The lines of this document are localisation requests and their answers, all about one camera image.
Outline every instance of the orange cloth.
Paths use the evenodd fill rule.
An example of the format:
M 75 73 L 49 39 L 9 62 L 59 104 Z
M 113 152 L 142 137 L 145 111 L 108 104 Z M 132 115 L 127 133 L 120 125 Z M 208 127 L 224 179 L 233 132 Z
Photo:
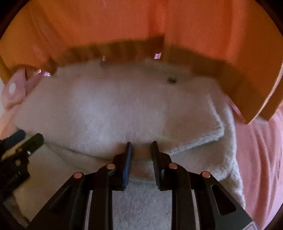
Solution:
M 3 64 L 54 72 L 102 56 L 132 61 L 159 52 L 217 78 L 246 122 L 264 106 L 270 119 L 282 101 L 283 37 L 255 0 L 31 0 L 0 40 L 0 74 L 9 75 Z

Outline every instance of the folded blanket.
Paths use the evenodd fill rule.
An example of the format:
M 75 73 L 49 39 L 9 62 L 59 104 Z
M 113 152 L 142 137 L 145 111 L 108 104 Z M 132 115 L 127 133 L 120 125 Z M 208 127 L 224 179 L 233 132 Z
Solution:
M 146 213 L 151 226 L 156 224 L 147 229 L 170 225 L 170 208 L 159 209 L 170 205 L 171 195 L 154 185 L 149 154 L 154 140 L 188 171 L 210 171 L 245 205 L 232 112 L 213 79 L 150 61 L 103 66 L 91 62 L 62 68 L 55 76 L 35 88 L 16 117 L 17 127 L 42 133 L 49 145 L 31 158 L 29 168 L 36 170 L 16 192 L 24 215 L 33 218 L 51 191 L 75 170 L 96 171 L 123 152 L 127 141 L 134 145 L 134 160 L 129 188 L 113 196 L 114 210 L 123 209 L 114 212 L 116 229 L 144 228 L 139 213 Z M 58 160 L 41 162 L 47 154 Z M 53 170 L 52 164 L 64 173 Z M 28 203 L 36 208 L 26 207 Z

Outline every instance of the pink bed sheet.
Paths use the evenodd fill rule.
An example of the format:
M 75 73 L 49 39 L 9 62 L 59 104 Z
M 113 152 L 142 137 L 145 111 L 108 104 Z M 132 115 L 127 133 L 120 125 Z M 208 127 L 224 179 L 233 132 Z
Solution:
M 6 89 L 2 94 L 7 111 L 0 118 L 1 139 L 14 131 L 14 118 L 21 102 L 43 76 L 44 73 L 37 72 L 25 82 L 25 72 L 19 70 L 7 83 L 6 88 L 15 82 L 16 91 L 15 95 L 9 95 L 9 89 Z M 256 118 L 245 125 L 236 113 L 234 117 L 237 160 L 244 183 L 246 211 L 260 229 L 264 229 L 283 203 L 283 107 L 269 122 Z

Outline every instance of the black mechanical device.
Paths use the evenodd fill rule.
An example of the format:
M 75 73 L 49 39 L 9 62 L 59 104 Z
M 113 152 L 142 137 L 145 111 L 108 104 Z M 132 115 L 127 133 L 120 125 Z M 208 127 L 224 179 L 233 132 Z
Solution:
M 25 138 L 19 131 L 0 142 L 0 153 Z M 23 230 L 2 202 L 28 179 L 28 157 L 43 144 L 36 134 L 0 164 L 0 224 L 5 218 L 7 230 Z M 112 163 L 97 172 L 74 173 L 44 205 L 27 230 L 113 230 L 112 191 L 124 191 L 128 185 L 133 146 L 116 155 Z M 172 190 L 171 230 L 258 230 L 256 224 L 209 173 L 187 172 L 161 153 L 157 142 L 151 145 L 156 184 L 161 191 Z

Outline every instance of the fluffy towel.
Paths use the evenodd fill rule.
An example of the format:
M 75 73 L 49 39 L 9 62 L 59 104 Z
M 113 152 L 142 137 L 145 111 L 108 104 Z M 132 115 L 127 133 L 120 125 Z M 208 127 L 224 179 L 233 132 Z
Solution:
M 16 117 L 19 128 L 42 133 L 49 145 L 32 156 L 31 179 L 16 192 L 24 215 L 33 218 L 72 173 L 96 171 L 127 141 L 135 158 L 129 187 L 113 195 L 116 229 L 169 228 L 171 194 L 155 186 L 153 140 L 188 171 L 210 171 L 244 206 L 233 116 L 213 79 L 155 62 L 91 62 L 56 77 L 44 79 Z

